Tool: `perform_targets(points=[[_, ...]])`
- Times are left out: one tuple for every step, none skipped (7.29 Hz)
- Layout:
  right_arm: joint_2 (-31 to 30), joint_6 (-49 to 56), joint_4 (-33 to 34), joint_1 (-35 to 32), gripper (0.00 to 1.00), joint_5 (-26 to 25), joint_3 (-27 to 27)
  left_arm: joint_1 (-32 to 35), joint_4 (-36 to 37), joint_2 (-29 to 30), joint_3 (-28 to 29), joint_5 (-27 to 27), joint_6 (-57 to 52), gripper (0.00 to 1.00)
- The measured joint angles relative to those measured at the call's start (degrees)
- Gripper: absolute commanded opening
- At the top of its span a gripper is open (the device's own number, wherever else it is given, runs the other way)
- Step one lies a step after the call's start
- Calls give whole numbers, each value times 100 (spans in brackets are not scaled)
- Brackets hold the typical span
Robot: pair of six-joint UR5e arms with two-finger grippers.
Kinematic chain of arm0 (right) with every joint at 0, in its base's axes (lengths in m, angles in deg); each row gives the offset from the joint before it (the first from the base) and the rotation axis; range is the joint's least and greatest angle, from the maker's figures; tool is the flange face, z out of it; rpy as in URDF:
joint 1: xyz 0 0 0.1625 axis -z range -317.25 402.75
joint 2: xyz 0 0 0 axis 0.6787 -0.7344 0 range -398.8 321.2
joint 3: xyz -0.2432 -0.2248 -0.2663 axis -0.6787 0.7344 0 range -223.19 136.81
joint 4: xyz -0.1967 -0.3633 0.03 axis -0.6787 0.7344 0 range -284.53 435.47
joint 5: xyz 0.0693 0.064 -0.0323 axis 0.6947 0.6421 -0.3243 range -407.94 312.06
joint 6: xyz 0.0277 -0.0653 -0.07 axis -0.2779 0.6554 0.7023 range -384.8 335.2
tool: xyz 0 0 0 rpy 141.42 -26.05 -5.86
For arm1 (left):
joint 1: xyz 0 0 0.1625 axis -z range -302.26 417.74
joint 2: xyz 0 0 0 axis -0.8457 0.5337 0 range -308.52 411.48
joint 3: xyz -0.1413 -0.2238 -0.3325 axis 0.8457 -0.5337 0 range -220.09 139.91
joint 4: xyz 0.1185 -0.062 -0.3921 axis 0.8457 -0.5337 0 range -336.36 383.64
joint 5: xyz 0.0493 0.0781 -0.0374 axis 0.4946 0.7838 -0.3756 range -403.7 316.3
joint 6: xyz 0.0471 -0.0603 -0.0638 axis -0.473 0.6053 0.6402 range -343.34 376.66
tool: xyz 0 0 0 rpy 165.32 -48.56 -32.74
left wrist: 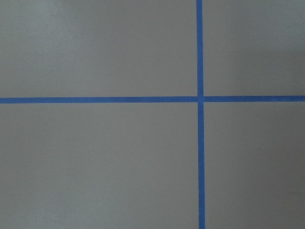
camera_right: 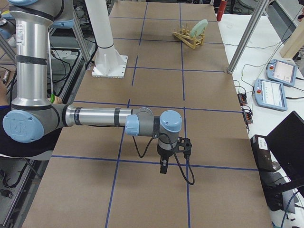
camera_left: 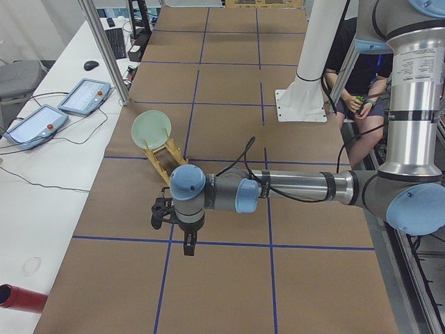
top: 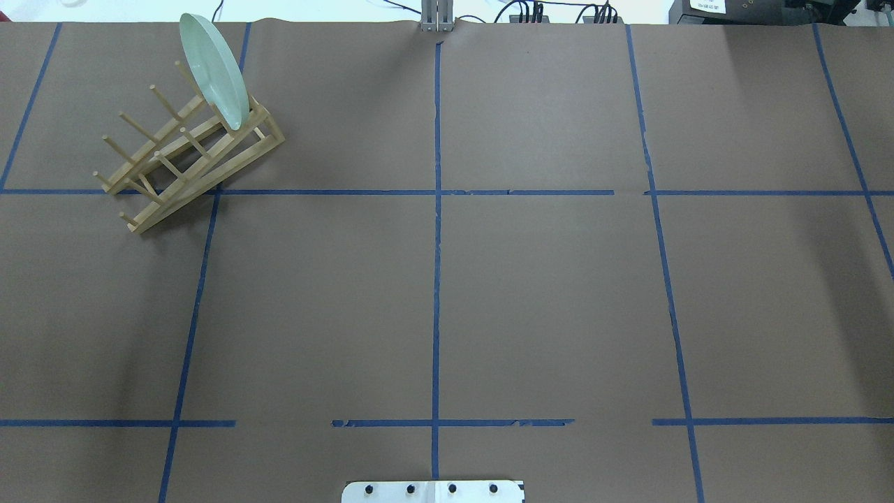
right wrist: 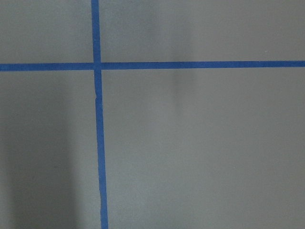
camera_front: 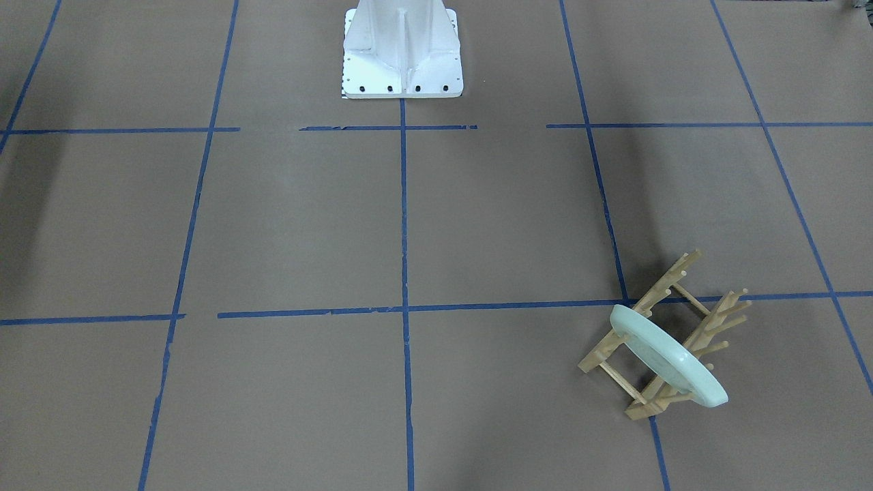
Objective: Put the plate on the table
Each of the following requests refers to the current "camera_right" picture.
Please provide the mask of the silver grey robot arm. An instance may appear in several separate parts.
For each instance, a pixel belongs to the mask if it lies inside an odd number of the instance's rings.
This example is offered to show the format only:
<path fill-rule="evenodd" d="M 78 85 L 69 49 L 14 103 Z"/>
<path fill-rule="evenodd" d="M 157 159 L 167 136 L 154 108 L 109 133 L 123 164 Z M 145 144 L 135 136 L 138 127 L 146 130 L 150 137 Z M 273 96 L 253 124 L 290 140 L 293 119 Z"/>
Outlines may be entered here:
<path fill-rule="evenodd" d="M 178 152 L 181 115 L 173 110 L 154 116 L 150 109 L 83 108 L 53 104 L 47 98 L 48 30 L 74 25 L 70 0 L 11 0 L 16 21 L 17 96 L 2 121 L 5 133 L 20 143 L 32 143 L 62 127 L 73 125 L 124 127 L 131 136 L 158 139 L 160 172 Z"/>

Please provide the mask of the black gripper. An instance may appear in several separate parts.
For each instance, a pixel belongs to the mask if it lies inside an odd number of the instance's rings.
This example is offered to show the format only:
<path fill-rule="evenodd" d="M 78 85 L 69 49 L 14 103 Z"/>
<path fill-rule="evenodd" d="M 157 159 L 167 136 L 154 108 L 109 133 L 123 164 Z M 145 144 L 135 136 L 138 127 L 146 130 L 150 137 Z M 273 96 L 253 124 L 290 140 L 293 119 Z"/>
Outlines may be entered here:
<path fill-rule="evenodd" d="M 166 174 L 167 169 L 168 169 L 168 161 L 169 157 L 173 155 L 173 150 L 175 146 L 177 145 L 177 141 L 175 141 L 173 144 L 173 147 L 169 143 L 165 143 L 162 140 L 158 140 L 158 145 L 157 145 L 157 152 L 160 155 L 160 173 L 161 174 Z"/>

